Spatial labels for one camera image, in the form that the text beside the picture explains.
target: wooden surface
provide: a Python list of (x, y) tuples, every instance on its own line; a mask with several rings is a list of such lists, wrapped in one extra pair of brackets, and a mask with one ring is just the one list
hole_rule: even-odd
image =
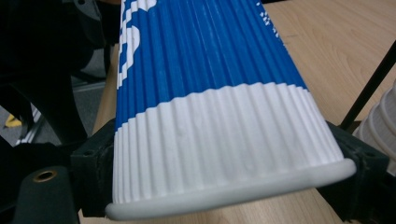
[[(289, 0), (265, 8), (323, 116), (339, 124), (396, 38), (396, 1)], [(116, 70), (108, 77), (95, 130), (115, 115), (115, 76)], [(395, 78), (396, 68), (393, 68), (359, 119), (368, 114)], [(85, 217), (81, 222), (113, 223), (105, 218)], [(333, 224), (342, 221), (315, 189), (308, 189), (203, 213), (120, 223)]]

